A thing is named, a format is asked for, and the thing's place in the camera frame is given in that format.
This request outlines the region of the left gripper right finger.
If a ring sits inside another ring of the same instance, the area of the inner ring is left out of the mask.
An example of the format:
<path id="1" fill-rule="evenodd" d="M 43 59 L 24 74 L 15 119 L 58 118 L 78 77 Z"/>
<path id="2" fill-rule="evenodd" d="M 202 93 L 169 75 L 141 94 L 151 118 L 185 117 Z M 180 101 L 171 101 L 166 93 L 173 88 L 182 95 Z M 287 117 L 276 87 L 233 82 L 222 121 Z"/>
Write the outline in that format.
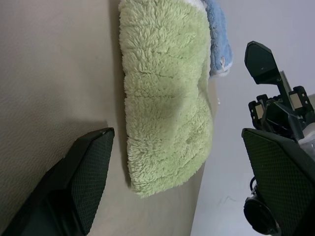
<path id="1" fill-rule="evenodd" d="M 315 161 L 291 139 L 245 128 L 254 174 L 244 215 L 252 228 L 271 236 L 315 236 Z"/>

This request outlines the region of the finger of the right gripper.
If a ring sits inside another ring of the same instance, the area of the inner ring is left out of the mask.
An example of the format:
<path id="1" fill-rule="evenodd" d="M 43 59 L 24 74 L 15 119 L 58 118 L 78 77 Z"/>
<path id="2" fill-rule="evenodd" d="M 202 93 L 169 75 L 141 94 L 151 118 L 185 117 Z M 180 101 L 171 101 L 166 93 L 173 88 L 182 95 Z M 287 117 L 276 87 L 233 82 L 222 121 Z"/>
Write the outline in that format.
<path id="1" fill-rule="evenodd" d="M 265 45 L 251 41 L 246 46 L 245 66 L 255 83 L 277 85 L 281 78 L 272 51 Z"/>
<path id="2" fill-rule="evenodd" d="M 274 101 L 267 104 L 264 112 L 264 124 L 268 126 L 270 132 L 282 137 L 292 139 L 295 142 L 303 139 L 299 116 L 279 102 Z"/>

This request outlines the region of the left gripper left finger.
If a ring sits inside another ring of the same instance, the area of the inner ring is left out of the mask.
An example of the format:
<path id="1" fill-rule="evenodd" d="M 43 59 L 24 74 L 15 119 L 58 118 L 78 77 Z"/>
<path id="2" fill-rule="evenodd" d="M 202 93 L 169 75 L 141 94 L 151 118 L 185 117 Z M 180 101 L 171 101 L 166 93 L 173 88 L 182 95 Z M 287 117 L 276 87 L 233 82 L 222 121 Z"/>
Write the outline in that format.
<path id="1" fill-rule="evenodd" d="M 112 127 L 79 137 L 1 236 L 87 236 L 106 186 L 114 137 Z"/>

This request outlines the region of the green fluffy towel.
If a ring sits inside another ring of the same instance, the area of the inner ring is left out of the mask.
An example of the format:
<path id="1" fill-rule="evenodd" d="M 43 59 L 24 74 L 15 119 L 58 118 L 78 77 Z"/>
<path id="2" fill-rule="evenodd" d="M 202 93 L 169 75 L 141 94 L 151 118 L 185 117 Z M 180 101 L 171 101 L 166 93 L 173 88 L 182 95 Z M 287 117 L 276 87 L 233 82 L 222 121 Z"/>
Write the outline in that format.
<path id="1" fill-rule="evenodd" d="M 210 29 L 201 0 L 121 0 L 128 172 L 140 197 L 188 181 L 210 154 Z"/>

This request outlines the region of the blue fluffy towel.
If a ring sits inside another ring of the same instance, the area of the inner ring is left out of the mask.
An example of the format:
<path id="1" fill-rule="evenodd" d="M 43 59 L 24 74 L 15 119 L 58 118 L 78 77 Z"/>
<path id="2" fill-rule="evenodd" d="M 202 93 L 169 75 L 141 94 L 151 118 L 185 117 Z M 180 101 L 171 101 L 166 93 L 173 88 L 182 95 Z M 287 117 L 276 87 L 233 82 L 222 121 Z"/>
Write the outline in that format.
<path id="1" fill-rule="evenodd" d="M 226 17 L 217 0 L 185 0 L 207 14 L 210 29 L 210 78 L 226 76 L 233 65 L 233 52 L 228 40 Z"/>

